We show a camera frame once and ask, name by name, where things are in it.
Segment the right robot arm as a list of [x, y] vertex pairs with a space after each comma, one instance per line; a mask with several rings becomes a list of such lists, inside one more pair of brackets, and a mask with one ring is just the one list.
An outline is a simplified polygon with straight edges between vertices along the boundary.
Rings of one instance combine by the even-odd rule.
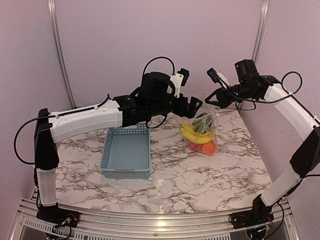
[[320, 121], [272, 75], [249, 73], [240, 77], [239, 84], [231, 86], [221, 72], [210, 69], [207, 74], [221, 87], [206, 98], [206, 103], [221, 109], [237, 101], [271, 105], [287, 120], [288, 129], [293, 131], [291, 143], [297, 150], [293, 152], [287, 169], [253, 200], [250, 210], [230, 215], [230, 222], [235, 228], [262, 223], [273, 218], [273, 206], [293, 193], [319, 164]]

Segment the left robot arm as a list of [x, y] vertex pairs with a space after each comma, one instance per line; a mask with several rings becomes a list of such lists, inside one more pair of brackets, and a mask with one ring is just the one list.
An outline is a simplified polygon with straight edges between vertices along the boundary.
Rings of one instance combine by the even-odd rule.
[[196, 97], [175, 97], [166, 93], [159, 98], [122, 95], [107, 98], [102, 103], [74, 110], [49, 112], [43, 108], [36, 118], [25, 122], [18, 130], [35, 122], [33, 180], [38, 191], [37, 218], [61, 223], [67, 218], [76, 222], [78, 212], [59, 208], [56, 195], [56, 168], [59, 165], [58, 143], [83, 134], [106, 128], [129, 127], [148, 123], [154, 116], [193, 118], [203, 102]]

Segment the clear zip top bag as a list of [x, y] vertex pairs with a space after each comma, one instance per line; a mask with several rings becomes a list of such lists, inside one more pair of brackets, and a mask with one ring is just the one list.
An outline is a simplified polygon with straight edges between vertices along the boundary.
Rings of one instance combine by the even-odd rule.
[[212, 156], [218, 151], [215, 107], [205, 103], [208, 92], [197, 92], [193, 96], [202, 101], [202, 106], [195, 117], [177, 117], [176, 123], [189, 152]]

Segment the dark green toy pepper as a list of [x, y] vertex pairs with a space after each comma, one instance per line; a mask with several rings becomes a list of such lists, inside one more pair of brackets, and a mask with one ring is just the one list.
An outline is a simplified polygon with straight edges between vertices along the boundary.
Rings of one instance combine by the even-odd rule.
[[213, 117], [211, 114], [203, 112], [200, 113], [192, 122], [194, 131], [198, 134], [206, 134], [212, 130]]

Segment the yellow toy bananas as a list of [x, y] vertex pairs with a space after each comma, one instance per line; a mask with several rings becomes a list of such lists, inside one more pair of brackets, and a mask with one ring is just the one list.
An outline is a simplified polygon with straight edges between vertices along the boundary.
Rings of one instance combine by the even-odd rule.
[[195, 144], [207, 144], [216, 135], [216, 131], [214, 129], [210, 130], [207, 133], [200, 134], [196, 132], [196, 129], [193, 127], [191, 123], [190, 124], [181, 123], [180, 133], [186, 140]]

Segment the red toy apple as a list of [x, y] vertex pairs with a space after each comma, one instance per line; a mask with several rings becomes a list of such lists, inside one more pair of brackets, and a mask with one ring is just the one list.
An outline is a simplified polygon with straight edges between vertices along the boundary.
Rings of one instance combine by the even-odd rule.
[[201, 152], [202, 151], [202, 144], [194, 143], [189, 141], [187, 143], [187, 147], [193, 152]]

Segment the orange toy orange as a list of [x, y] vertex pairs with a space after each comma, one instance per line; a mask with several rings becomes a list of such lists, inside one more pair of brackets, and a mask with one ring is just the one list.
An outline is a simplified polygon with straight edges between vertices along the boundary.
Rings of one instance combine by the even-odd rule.
[[213, 155], [216, 152], [216, 144], [213, 140], [201, 146], [201, 151], [207, 155]]

